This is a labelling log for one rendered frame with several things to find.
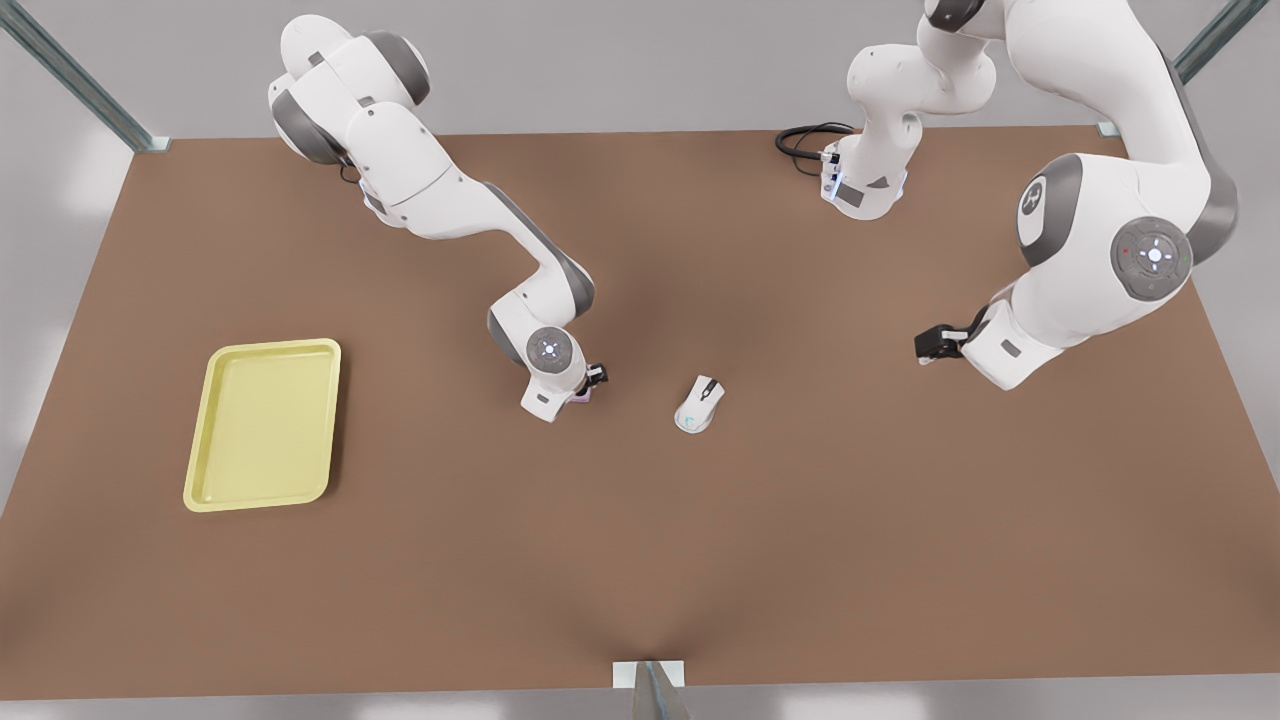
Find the white computer mouse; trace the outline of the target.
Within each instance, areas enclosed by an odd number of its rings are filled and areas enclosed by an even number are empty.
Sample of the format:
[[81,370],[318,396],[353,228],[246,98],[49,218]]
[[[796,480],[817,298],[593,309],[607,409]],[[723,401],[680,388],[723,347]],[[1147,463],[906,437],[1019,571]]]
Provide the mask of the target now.
[[677,407],[675,424],[691,434],[703,432],[710,424],[723,396],[724,387],[716,378],[699,375],[685,401]]

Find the yellow rectangular tray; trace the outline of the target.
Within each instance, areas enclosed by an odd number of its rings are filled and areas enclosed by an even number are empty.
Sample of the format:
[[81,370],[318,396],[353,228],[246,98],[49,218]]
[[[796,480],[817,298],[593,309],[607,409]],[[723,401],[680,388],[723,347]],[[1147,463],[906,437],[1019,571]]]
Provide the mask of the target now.
[[215,512],[319,498],[330,478],[339,379],[333,340],[219,348],[204,378],[186,507]]

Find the silver frame post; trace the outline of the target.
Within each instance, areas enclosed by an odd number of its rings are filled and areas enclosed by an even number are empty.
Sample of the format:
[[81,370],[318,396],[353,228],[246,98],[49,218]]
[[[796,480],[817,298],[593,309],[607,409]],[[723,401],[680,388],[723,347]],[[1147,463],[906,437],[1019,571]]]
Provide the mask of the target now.
[[678,689],[685,687],[682,660],[612,664],[613,687],[632,691],[631,720],[692,720]]
[[0,0],[4,29],[132,152],[165,152],[172,140],[141,126],[19,3]]
[[1280,109],[1280,0],[1128,0],[1207,131],[1243,135]]

